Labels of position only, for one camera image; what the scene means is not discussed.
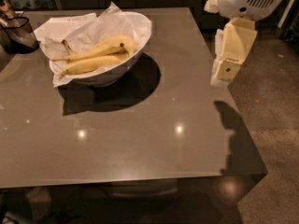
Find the white robot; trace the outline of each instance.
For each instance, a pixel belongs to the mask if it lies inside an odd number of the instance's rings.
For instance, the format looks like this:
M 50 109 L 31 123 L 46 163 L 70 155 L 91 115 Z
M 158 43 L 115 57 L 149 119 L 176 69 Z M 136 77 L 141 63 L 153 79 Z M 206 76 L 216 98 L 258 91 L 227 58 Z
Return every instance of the white robot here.
M 205 11 L 220 13 L 230 19 L 224 29 L 217 30 L 215 38 L 216 59 L 211 85 L 231 82 L 257 36 L 255 22 L 268 17 L 282 0 L 208 0 Z

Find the banana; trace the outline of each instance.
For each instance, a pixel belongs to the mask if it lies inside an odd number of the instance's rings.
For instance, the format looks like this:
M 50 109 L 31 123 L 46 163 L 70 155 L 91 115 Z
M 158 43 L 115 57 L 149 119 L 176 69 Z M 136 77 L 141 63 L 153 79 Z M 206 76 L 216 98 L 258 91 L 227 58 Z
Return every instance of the banana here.
M 67 51 L 67 53 L 68 53 L 69 55 L 77 54 L 74 50 L 72 50 L 72 49 L 69 47 L 67 40 L 63 40 L 63 41 L 62 41 L 62 44 L 64 44 L 65 49 L 66 49 L 66 51 Z
M 75 61 L 88 59 L 91 57 L 105 56 L 115 53 L 128 52 L 132 56 L 136 51 L 136 42 L 128 35 L 116 34 L 109 36 L 102 41 L 95 44 L 91 49 L 76 53 L 69 46 L 67 41 L 63 41 L 63 44 L 68 51 L 69 55 L 60 58 L 52 59 L 55 62 L 66 61 L 72 63 Z
M 96 70 L 98 67 L 103 65 L 119 64 L 129 58 L 129 53 L 118 53 L 106 56 L 92 57 L 84 60 L 79 60 L 66 65 L 62 72 L 59 74 L 60 77 L 65 75 L 79 75 L 87 72 Z
M 136 52 L 137 45 L 134 39 L 128 35 L 123 35 L 123 34 L 115 34 L 107 38 L 104 38 L 101 41 L 99 41 L 97 44 L 93 45 L 93 48 L 95 49 L 104 46 L 106 44 L 111 44 L 111 43 L 113 44 L 114 42 L 122 42 L 124 44 L 126 51 L 128 51 L 131 55 L 133 55 Z

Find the concrete floor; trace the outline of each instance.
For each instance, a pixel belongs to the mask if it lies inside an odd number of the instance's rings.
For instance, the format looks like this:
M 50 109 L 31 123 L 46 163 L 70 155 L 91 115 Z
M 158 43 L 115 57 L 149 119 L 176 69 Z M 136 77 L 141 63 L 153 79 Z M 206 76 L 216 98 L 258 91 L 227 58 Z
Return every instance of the concrete floor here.
M 214 55 L 213 34 L 204 34 Z M 299 54 L 259 33 L 230 92 L 268 169 L 237 205 L 244 224 L 299 223 Z M 229 218 L 223 223 L 232 223 Z

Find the table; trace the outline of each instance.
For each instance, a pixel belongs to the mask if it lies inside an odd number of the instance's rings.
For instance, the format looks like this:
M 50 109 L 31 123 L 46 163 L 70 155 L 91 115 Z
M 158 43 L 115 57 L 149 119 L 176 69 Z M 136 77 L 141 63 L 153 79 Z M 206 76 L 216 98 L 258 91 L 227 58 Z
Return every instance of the table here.
M 0 188 L 236 176 L 243 196 L 266 175 L 227 86 L 209 85 L 213 58 L 189 9 L 135 11 L 153 34 L 134 69 L 105 88 L 54 89 L 40 49 L 2 51 Z M 36 28 L 89 12 L 24 16 Z

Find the white bowl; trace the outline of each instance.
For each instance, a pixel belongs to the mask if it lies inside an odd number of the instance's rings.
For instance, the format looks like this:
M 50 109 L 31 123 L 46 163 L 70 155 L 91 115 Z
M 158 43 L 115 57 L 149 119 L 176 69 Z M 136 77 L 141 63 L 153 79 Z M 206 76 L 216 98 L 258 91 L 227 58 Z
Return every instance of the white bowl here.
M 103 73 L 97 75 L 89 75 L 88 73 L 82 74 L 80 75 L 80 77 L 74 78 L 73 79 L 74 82 L 83 85 L 104 87 L 117 81 L 120 77 L 126 74 L 137 62 L 140 55 L 143 53 L 143 49 L 145 45 L 150 40 L 151 21 L 146 16 L 140 13 L 136 13 L 136 12 L 124 12 L 124 13 L 143 34 L 142 44 L 140 44 L 139 50 L 135 53 L 134 56 L 132 56 L 128 60 L 124 61 L 123 63 L 120 63 L 117 66 L 113 66 L 111 69 L 108 69 Z

